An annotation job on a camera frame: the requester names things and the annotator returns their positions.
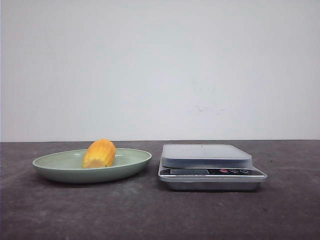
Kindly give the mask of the yellow corn cob piece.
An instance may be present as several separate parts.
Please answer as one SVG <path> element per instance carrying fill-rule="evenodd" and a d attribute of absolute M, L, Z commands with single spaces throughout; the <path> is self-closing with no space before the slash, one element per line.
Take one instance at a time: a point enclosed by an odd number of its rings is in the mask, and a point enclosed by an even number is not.
<path fill-rule="evenodd" d="M 107 168 L 114 163 L 116 147 L 108 139 L 94 141 L 84 154 L 82 168 Z"/>

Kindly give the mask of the silver digital kitchen scale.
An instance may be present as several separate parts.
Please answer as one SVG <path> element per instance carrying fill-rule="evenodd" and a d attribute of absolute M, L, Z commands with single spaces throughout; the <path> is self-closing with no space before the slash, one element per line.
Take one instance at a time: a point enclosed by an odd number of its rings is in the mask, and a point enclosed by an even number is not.
<path fill-rule="evenodd" d="M 158 178 L 176 191 L 254 191 L 268 176 L 230 144 L 165 144 Z"/>

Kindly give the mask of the light green plate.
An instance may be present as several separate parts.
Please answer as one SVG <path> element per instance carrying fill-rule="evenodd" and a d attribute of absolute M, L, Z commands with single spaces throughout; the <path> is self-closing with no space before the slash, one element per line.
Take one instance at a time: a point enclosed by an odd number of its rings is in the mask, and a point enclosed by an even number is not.
<path fill-rule="evenodd" d="M 69 150 L 41 156 L 33 160 L 36 172 L 45 179 L 71 184 L 93 184 L 131 177 L 149 164 L 152 154 L 133 148 L 117 148 L 113 165 L 83 168 L 85 149 Z"/>

